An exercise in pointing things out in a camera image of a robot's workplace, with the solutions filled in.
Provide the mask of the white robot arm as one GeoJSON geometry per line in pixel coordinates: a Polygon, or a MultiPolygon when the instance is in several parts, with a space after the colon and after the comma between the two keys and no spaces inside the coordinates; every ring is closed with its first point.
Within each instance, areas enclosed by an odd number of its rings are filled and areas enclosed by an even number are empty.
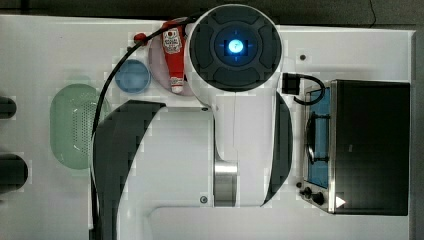
{"type": "Polygon", "coordinates": [[[211,156],[160,163],[142,156],[148,127],[169,108],[122,104],[93,135],[96,240],[152,240],[149,216],[159,208],[266,204],[292,160],[290,111],[277,91],[282,66],[280,35],[259,10],[228,4],[202,14],[188,35],[184,67],[214,117],[211,156]]]}

